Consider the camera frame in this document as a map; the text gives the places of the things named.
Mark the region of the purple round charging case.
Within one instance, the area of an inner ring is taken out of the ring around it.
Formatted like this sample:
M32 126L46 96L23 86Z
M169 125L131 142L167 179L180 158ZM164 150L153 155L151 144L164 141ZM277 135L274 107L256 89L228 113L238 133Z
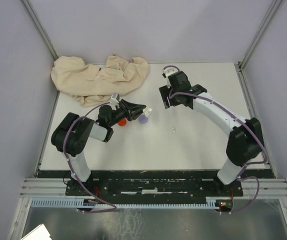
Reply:
M138 118L138 121L139 121L141 124L146 124L146 123L149 121L149 118L143 114L143 115L141 115L141 116Z

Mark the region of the white round charging case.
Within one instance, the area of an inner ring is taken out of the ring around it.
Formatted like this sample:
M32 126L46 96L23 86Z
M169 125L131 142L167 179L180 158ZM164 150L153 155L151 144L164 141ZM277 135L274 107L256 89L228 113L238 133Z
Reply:
M144 110L143 110L143 114L148 117L151 113L152 113L153 109L151 107L146 107Z

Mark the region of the red round charging case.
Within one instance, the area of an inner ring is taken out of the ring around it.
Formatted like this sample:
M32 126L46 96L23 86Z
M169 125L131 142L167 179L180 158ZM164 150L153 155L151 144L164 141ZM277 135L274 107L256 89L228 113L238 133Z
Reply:
M117 123L119 126L124 127L127 124L127 120L124 118L123 120Z

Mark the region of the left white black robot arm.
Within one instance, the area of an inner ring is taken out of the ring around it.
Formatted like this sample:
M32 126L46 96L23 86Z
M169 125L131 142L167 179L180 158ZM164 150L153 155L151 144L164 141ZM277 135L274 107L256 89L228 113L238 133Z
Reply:
M89 195L94 190L94 182L89 179L91 170L84 154L88 139L107 143L114 133L114 125L122 120L136 120L146 107L121 99L115 109L108 102L94 107L99 110L96 120L69 112L61 121L51 136L51 144L64 154L71 177L78 181L76 188L79 192Z

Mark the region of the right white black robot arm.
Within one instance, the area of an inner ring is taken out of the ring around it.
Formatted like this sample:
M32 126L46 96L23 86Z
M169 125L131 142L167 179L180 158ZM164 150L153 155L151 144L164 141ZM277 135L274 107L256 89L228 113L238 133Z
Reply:
M264 145L262 126L253 117L242 117L217 102L203 86L191 85L188 76L178 67L168 65L163 68L162 76L167 84L159 88L166 109L183 105L194 110L217 125L228 137L227 159L217 173L218 180L213 182L213 191L224 196L231 190L231 183L237 180L260 153L264 154L262 164L268 161Z

